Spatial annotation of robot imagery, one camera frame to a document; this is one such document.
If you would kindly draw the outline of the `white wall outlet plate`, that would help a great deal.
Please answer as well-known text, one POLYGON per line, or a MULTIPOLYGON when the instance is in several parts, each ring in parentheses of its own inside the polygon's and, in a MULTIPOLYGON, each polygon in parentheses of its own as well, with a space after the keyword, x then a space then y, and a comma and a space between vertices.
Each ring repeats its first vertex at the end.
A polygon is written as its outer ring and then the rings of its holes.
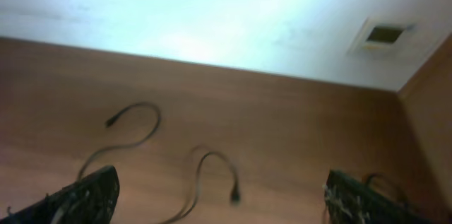
POLYGON ((410 40, 417 24, 410 21, 388 21, 368 18, 353 40, 347 55, 382 57, 397 54, 410 40))

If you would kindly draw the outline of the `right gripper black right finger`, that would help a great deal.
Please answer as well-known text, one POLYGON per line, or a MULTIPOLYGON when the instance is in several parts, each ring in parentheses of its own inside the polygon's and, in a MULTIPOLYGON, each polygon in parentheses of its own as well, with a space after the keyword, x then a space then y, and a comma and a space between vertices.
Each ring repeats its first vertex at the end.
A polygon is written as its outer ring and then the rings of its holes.
POLYGON ((329 224, 431 224, 407 194, 381 173, 361 180, 331 170, 323 185, 323 222, 329 224))

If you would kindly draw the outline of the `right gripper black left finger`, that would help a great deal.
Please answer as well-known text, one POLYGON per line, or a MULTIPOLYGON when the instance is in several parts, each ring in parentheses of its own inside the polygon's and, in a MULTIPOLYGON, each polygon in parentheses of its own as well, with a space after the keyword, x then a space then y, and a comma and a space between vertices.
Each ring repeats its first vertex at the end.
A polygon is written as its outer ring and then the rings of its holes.
POLYGON ((109 224, 118 198, 118 174, 107 165, 21 211, 8 209, 1 224, 109 224))

